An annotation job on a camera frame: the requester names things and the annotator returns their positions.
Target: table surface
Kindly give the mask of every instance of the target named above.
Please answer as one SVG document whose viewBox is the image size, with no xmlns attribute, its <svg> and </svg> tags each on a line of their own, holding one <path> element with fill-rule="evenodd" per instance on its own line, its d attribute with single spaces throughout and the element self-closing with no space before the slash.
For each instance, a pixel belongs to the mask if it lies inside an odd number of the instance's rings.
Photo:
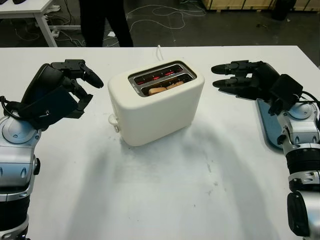
<svg viewBox="0 0 320 240">
<path fill-rule="evenodd" d="M 254 101 L 212 87 L 211 67 L 264 61 L 320 95 L 320 71 L 296 46 L 164 47 L 205 77 L 191 126 L 140 147 L 108 123 L 107 85 L 80 119 L 42 133 L 29 208 L 32 240 L 301 240 L 289 229 L 289 171 L 265 144 Z M 85 59 L 105 82 L 157 62 L 156 48 L 1 48 L 0 95 L 19 101 L 43 63 Z"/>
<path fill-rule="evenodd" d="M 8 0 L 0 5 L 1 14 L 28 14 L 42 13 L 53 0 L 26 0 L 20 4 L 14 4 L 13 0 Z"/>
</svg>

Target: floor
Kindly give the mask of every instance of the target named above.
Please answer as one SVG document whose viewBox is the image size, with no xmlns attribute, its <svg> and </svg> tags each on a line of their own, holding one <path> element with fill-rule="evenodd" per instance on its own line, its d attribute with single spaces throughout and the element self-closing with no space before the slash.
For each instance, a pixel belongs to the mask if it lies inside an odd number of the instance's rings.
<svg viewBox="0 0 320 240">
<path fill-rule="evenodd" d="M 64 0 L 55 0 L 61 10 L 50 17 L 50 23 L 60 25 L 69 19 Z M 171 8 L 159 8 L 161 5 Z M 270 12 L 204 11 L 200 2 L 179 3 L 179 0 L 124 0 L 135 47 L 234 46 L 234 45 L 298 45 L 316 64 L 320 65 L 320 14 L 291 12 L 284 21 L 271 18 Z M 80 24 L 78 1 L 68 1 L 72 24 Z M 46 47 L 47 43 L 33 19 L 4 19 L 0 22 L 0 47 Z M 118 47 L 111 31 L 105 28 L 105 47 Z M 59 47 L 84 44 L 80 30 L 60 34 Z"/>
</svg>

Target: wooden crate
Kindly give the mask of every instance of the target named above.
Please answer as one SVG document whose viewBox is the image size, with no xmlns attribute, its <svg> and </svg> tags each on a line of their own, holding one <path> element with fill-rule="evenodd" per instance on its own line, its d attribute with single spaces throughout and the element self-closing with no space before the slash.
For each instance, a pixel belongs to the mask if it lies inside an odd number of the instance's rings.
<svg viewBox="0 0 320 240">
<path fill-rule="evenodd" d="M 211 10 L 238 10 L 241 9 L 244 0 L 212 0 Z"/>
<path fill-rule="evenodd" d="M 207 10 L 272 10 L 277 0 L 202 0 Z M 320 11 L 320 0 L 296 0 L 295 11 Z"/>
<path fill-rule="evenodd" d="M 295 11 L 304 11 L 308 2 L 309 2 L 309 0 L 296 0 L 296 3 L 294 5 L 293 9 Z"/>
<path fill-rule="evenodd" d="M 246 0 L 242 9 L 266 10 L 269 9 L 271 3 L 272 0 Z"/>
<path fill-rule="evenodd" d="M 207 10 L 210 10 L 212 0 L 202 0 L 203 5 Z"/>
<path fill-rule="evenodd" d="M 320 0 L 310 0 L 306 5 L 305 11 L 320 11 Z"/>
</svg>

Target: white toaster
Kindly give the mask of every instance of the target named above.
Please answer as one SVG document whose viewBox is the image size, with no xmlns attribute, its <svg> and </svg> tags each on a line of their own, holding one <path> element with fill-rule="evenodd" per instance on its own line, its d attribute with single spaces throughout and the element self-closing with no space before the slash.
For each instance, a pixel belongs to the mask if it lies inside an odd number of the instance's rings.
<svg viewBox="0 0 320 240">
<path fill-rule="evenodd" d="M 184 60 L 161 61 L 108 82 L 109 122 L 131 146 L 141 146 L 191 124 L 203 76 Z"/>
</svg>

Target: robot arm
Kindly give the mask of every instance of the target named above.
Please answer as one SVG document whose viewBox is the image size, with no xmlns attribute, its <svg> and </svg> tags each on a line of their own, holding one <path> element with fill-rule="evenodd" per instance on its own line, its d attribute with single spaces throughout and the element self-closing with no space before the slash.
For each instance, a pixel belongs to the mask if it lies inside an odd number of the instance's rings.
<svg viewBox="0 0 320 240">
<path fill-rule="evenodd" d="M 290 229 L 308 240 L 320 239 L 320 134 L 319 102 L 286 74 L 279 75 L 269 64 L 233 61 L 211 68 L 215 74 L 235 75 L 213 83 L 219 91 L 248 100 L 263 99 L 268 113 L 277 115 L 290 176 L 287 212 Z M 308 94 L 313 101 L 300 100 Z"/>
<path fill-rule="evenodd" d="M 34 150 L 42 131 L 62 118 L 80 118 L 93 97 L 77 78 L 96 88 L 104 85 L 84 60 L 65 60 L 44 64 L 21 102 L 0 97 L 5 115 L 0 119 L 0 239 L 26 239 L 30 194 L 40 172 Z"/>
</svg>

